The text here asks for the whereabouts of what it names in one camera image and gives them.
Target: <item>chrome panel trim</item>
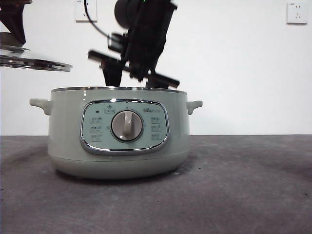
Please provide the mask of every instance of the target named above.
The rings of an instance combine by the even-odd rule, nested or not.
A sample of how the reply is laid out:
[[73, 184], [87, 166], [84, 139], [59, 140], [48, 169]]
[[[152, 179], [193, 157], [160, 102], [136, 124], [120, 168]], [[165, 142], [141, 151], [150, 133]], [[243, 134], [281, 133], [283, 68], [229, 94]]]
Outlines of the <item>chrome panel trim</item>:
[[141, 88], [141, 87], [67, 87], [67, 88], [53, 89], [51, 93], [58, 92], [58, 91], [69, 91], [69, 90], [139, 90], [139, 91], [162, 91], [162, 92], [187, 94], [186, 92], [180, 91], [180, 90], [159, 89], [159, 88]]
[[[92, 146], [86, 142], [86, 140], [83, 137], [83, 121], [84, 121], [84, 116], [85, 116], [86, 110], [90, 105], [97, 104], [97, 103], [115, 103], [115, 102], [132, 102], [132, 101], [143, 102], [143, 103], [148, 103], [148, 104], [156, 104], [156, 105], [159, 105], [164, 110], [165, 118], [166, 118], [167, 135], [161, 143], [159, 143], [158, 145], [152, 146], [152, 147], [147, 147], [147, 148], [142, 148], [142, 149], [113, 150], [113, 149], [98, 148], [98, 147]], [[163, 104], [161, 104], [160, 102], [157, 102], [157, 101], [148, 101], [148, 100], [142, 100], [142, 99], [116, 99], [116, 100], [114, 99], [114, 101], [111, 101], [111, 100], [95, 100], [95, 101], [91, 101], [91, 102], [87, 103], [85, 105], [85, 107], [83, 108], [83, 111], [82, 111], [82, 119], [81, 119], [81, 125], [80, 125], [79, 139], [80, 139], [82, 147], [86, 151], [88, 151], [92, 154], [108, 155], [108, 156], [131, 156], [131, 155], [149, 154], [149, 153], [158, 151], [161, 148], [163, 148], [165, 146], [165, 144], [167, 143], [169, 137], [170, 137], [170, 127], [169, 127], [168, 113], [167, 113], [165, 106]]]

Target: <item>stainless steel rim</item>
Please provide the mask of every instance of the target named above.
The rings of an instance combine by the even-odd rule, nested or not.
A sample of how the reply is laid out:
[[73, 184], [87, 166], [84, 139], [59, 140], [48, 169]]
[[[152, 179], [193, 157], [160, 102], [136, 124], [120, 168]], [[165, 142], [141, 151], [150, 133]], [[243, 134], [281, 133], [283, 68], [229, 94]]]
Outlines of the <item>stainless steel rim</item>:
[[56, 63], [39, 59], [13, 58], [2, 55], [0, 56], [0, 66], [63, 72], [69, 72], [72, 68], [72, 65], [65, 63]]
[[53, 89], [51, 93], [58, 91], [69, 91], [69, 90], [139, 90], [139, 91], [162, 91], [171, 93], [187, 94], [184, 91], [172, 90], [172, 89], [159, 89], [159, 88], [140, 88], [140, 87], [67, 87]]

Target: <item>silver knob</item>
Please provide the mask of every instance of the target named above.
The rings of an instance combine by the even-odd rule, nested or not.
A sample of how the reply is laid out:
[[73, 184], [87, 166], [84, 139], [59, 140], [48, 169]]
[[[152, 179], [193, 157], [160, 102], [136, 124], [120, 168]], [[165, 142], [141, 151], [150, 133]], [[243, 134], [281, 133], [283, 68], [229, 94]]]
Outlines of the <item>silver knob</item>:
[[114, 116], [112, 131], [115, 136], [124, 141], [137, 138], [143, 128], [140, 116], [133, 111], [122, 111]]

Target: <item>pot lid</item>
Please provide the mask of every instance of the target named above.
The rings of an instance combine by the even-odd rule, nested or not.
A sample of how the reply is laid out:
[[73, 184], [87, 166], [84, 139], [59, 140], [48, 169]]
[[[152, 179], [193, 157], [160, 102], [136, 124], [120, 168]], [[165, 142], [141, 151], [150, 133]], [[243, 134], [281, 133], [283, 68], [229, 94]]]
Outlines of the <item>pot lid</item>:
[[0, 66], [65, 72], [69, 72], [72, 68], [72, 65], [54, 61], [23, 47], [11, 45], [1, 45]]

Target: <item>electrical socket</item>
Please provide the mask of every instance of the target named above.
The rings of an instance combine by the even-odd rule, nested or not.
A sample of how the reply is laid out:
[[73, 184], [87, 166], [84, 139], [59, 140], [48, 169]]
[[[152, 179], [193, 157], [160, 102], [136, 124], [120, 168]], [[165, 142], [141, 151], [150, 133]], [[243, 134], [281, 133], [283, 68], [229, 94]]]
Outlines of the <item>electrical socket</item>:
[[308, 4], [306, 2], [287, 3], [287, 24], [307, 24]]
[[[84, 10], [84, 0], [75, 0], [75, 20], [76, 22], [87, 22], [89, 21], [85, 10]], [[92, 21], [96, 22], [98, 20], [97, 15], [97, 0], [87, 0], [88, 13]]]

